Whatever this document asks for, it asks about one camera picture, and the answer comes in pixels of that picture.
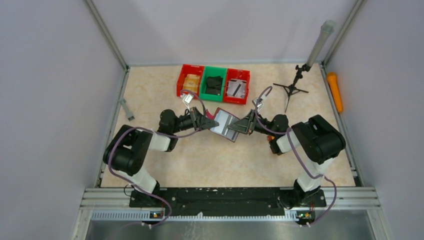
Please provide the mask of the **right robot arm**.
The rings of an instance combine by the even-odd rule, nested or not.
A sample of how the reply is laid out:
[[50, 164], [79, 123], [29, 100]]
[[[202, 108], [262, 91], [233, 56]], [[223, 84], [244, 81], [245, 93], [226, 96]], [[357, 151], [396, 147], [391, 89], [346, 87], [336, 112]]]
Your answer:
[[271, 137], [268, 143], [275, 155], [294, 153], [303, 173], [294, 181], [291, 192], [278, 201], [287, 209], [307, 206], [313, 200], [329, 165], [346, 147], [343, 135], [319, 114], [290, 126], [285, 114], [268, 120], [251, 110], [228, 128], [245, 135], [258, 132]]

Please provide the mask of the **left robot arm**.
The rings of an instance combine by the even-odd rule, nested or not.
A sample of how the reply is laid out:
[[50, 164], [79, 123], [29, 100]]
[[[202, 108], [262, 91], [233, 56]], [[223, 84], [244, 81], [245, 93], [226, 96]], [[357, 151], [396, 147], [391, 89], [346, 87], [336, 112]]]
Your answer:
[[171, 152], [178, 142], [176, 133], [218, 126], [217, 121], [203, 115], [196, 107], [180, 116], [165, 109], [160, 114], [157, 132], [124, 124], [107, 146], [102, 160], [116, 175], [129, 180], [135, 188], [139, 187], [141, 200], [154, 207], [160, 202], [160, 184], [143, 166], [148, 151]]

